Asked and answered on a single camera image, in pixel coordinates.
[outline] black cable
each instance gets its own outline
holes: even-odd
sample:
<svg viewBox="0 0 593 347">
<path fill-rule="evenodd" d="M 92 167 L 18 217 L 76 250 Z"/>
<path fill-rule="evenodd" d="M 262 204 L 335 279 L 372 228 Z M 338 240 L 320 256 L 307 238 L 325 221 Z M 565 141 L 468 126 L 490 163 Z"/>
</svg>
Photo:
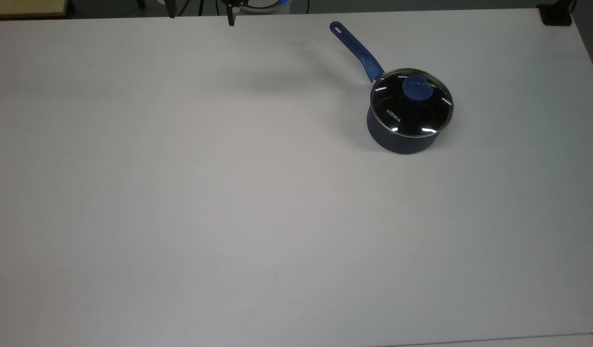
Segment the black cable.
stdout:
<svg viewBox="0 0 593 347">
<path fill-rule="evenodd" d="M 183 8 L 181 9 L 181 12 L 179 12 L 179 17 L 180 15 L 182 15 L 184 13 L 184 9 L 187 7 L 187 5 L 189 4 L 190 0 L 187 0 L 186 3 L 184 3 Z"/>
<path fill-rule="evenodd" d="M 200 0 L 200 7 L 198 7 L 198 17 L 202 16 L 202 9 L 204 9 L 204 0 Z"/>
</svg>

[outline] floor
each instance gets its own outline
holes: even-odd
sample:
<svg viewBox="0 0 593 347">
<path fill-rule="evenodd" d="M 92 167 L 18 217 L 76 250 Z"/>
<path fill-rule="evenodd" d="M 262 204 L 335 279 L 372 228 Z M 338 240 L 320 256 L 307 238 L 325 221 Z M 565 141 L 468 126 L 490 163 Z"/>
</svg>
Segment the floor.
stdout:
<svg viewBox="0 0 593 347">
<path fill-rule="evenodd" d="M 72 18 L 122 18 L 167 16 L 166 6 L 146 0 L 140 9 L 136 0 L 72 0 L 76 13 Z M 178 11 L 186 0 L 176 0 Z M 429 11 L 452 9 L 533 8 L 554 0 L 310 0 L 309 13 L 357 13 L 383 11 Z M 190 0 L 183 16 L 198 14 L 200 0 Z M 292 0 L 290 13 L 305 13 L 307 0 Z M 213 0 L 206 0 L 202 15 L 216 15 Z M 593 63 L 593 0 L 578 0 L 572 13 Z"/>
</svg>

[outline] white table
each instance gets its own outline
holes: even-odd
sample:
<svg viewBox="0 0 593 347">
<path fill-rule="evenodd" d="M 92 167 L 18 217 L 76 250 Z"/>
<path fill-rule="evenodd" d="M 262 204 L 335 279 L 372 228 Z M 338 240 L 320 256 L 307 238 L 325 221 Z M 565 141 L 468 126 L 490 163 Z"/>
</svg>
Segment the white table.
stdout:
<svg viewBox="0 0 593 347">
<path fill-rule="evenodd" d="M 365 125 L 386 69 L 455 100 Z M 537 10 L 0 22 L 0 347 L 593 332 L 593 66 Z"/>
<path fill-rule="evenodd" d="M 444 343 L 442 347 L 593 347 L 593 334 Z"/>
</svg>

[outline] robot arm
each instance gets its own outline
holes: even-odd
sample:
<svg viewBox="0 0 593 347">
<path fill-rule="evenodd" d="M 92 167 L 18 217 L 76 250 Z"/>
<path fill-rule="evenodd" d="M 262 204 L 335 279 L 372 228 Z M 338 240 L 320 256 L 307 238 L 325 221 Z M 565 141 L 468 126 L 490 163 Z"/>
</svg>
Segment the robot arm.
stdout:
<svg viewBox="0 0 593 347">
<path fill-rule="evenodd" d="M 228 13 L 228 24 L 234 27 L 234 20 L 237 17 L 237 13 L 241 11 L 241 6 L 247 6 L 249 0 L 221 0 L 225 4 L 225 11 Z"/>
</svg>

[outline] blue lid knob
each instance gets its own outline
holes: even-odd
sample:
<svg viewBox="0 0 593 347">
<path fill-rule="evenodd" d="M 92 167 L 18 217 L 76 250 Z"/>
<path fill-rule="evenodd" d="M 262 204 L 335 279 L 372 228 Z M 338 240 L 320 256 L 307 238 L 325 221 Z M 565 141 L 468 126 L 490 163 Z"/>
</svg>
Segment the blue lid knob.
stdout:
<svg viewBox="0 0 593 347">
<path fill-rule="evenodd" d="M 429 85 L 427 78 L 422 75 L 407 77 L 401 87 L 404 94 L 412 101 L 424 101 L 433 95 L 433 87 Z"/>
</svg>

